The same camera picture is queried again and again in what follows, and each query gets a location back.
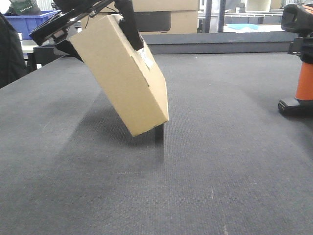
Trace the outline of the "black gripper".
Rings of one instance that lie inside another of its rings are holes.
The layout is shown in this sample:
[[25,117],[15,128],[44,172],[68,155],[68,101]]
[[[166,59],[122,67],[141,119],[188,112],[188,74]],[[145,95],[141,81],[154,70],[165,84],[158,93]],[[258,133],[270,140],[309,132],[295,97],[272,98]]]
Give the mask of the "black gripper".
[[[43,45],[43,42],[52,39],[58,50],[82,60],[67,39],[68,29],[86,16],[94,17],[112,2],[112,0],[55,0],[54,3],[60,8],[60,11],[34,28],[29,36],[40,46]],[[114,6],[123,17],[119,21],[119,26],[133,49],[138,51],[144,48],[143,39],[137,30],[133,2],[116,0]]]

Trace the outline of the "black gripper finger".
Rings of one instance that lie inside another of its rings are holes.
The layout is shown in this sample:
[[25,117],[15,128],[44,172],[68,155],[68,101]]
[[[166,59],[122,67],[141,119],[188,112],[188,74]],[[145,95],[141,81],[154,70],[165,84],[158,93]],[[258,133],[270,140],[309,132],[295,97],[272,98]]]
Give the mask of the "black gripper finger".
[[163,124],[154,128],[155,130],[155,141],[163,141]]

